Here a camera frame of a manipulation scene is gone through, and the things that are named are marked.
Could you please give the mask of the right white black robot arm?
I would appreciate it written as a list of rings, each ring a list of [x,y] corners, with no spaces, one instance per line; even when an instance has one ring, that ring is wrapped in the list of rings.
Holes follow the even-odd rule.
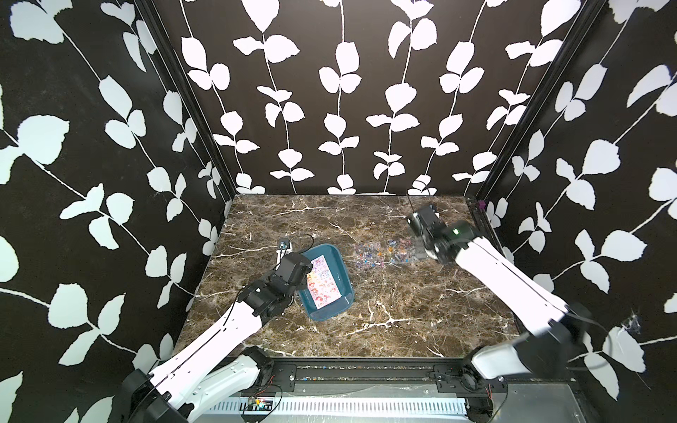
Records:
[[[592,323],[587,308],[569,305],[538,285],[469,223],[442,222],[433,204],[408,215],[407,224],[429,257],[472,274],[525,327],[518,338],[473,350],[464,359],[464,377],[480,382],[511,375],[564,374]]]

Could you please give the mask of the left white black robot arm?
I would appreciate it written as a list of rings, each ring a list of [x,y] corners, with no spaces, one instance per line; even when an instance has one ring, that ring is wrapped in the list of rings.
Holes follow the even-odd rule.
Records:
[[[268,358],[249,349],[219,364],[292,303],[307,286],[313,268],[299,253],[243,287],[228,311],[185,349],[146,373],[133,371],[112,402],[111,422],[194,422],[236,392],[252,387],[271,368]]]

